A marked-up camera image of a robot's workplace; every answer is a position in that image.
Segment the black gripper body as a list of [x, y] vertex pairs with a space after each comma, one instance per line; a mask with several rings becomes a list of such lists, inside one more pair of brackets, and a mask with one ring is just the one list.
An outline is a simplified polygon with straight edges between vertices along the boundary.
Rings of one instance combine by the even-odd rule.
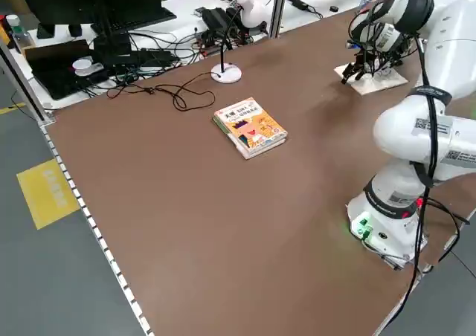
[[355, 54], [353, 68], [357, 71], [373, 71], [375, 69], [376, 52], [373, 49], [360, 48]]
[[388, 68], [399, 67], [403, 64], [402, 58], [405, 55], [404, 48], [397, 48], [385, 53], [385, 66]]

